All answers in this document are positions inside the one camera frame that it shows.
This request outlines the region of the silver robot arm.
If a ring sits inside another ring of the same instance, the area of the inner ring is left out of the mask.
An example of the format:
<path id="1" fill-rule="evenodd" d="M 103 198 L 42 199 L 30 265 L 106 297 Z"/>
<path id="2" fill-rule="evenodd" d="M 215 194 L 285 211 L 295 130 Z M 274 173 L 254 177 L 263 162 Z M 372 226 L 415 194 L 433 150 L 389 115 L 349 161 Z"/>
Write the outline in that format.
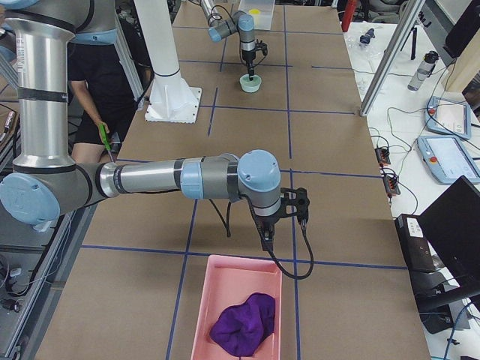
<path id="1" fill-rule="evenodd" d="M 266 251 L 286 197 L 275 156 L 253 150 L 138 165 L 76 163 L 68 153 L 68 43 L 113 44 L 113 1 L 5 1 L 16 36 L 21 152 L 1 182 L 1 204 L 38 225 L 121 194 L 181 191 L 191 199 L 247 200 Z"/>
<path id="2" fill-rule="evenodd" d="M 241 60 L 247 69 L 248 79 L 254 79 L 254 60 L 257 56 L 257 39 L 255 37 L 254 18 L 242 10 L 233 15 L 214 1 L 199 1 L 199 6 L 208 24 L 208 35 L 215 43 L 238 34 Z"/>

